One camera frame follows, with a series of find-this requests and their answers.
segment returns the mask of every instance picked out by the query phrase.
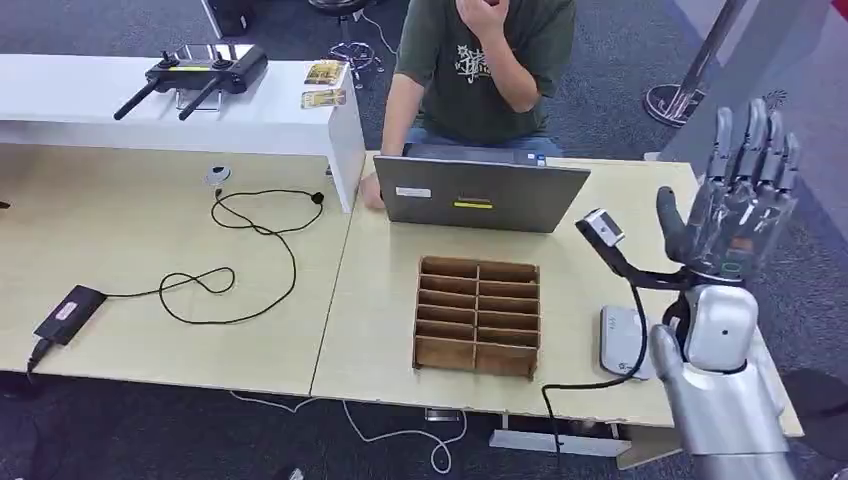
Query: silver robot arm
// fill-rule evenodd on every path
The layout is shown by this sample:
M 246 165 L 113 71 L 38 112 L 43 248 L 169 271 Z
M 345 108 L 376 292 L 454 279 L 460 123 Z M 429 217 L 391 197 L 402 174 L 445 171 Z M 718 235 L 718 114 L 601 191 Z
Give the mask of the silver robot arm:
M 632 285 L 680 292 L 649 344 L 683 448 L 701 478 L 794 480 L 779 422 L 782 400 L 752 348 L 758 305 L 745 281 L 795 207 L 800 147 L 793 134 L 784 135 L 780 112 L 768 115 L 761 99 L 751 102 L 748 116 L 745 141 L 732 155 L 733 115 L 719 110 L 715 149 L 686 223 L 672 190 L 657 193 L 666 253 L 683 265 L 680 271 L 646 272 L 627 263 L 616 247 L 623 232 L 604 210 L 577 227 Z

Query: jeans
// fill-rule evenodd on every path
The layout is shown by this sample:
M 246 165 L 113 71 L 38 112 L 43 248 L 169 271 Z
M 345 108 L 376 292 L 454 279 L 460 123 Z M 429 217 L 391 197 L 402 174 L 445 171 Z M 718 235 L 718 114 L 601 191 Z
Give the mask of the jeans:
M 421 127 L 412 127 L 406 134 L 406 143 L 424 143 L 428 145 L 465 145 L 468 147 L 500 148 L 504 150 L 531 150 L 543 153 L 548 157 L 562 157 L 562 150 L 554 142 L 544 135 L 527 135 L 526 137 L 514 138 L 508 142 L 498 144 L 463 143 L 457 140 L 443 137 Z

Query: laptop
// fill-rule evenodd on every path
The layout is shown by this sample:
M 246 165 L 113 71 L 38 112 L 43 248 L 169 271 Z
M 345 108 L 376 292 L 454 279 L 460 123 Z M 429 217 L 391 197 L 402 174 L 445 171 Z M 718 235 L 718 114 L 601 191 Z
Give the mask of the laptop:
M 437 150 L 442 158 L 374 157 L 391 221 L 551 233 L 589 178 L 533 152 Z

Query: green t-shirt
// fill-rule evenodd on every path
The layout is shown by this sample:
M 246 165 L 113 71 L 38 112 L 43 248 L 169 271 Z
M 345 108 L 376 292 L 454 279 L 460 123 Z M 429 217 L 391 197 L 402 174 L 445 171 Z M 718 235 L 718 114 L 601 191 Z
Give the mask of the green t-shirt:
M 574 0 L 510 1 L 507 42 L 545 97 L 556 93 L 571 54 L 574 16 Z M 395 73 L 427 88 L 420 117 L 441 135 L 496 144 L 545 128 L 541 105 L 516 113 L 500 95 L 456 0 L 410 1 Z

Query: wooden tray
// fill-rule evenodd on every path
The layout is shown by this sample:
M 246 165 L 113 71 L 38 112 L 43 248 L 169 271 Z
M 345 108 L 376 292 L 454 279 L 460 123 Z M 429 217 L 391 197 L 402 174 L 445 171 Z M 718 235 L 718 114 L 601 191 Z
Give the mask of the wooden tray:
M 423 257 L 412 365 L 533 378 L 539 267 Z

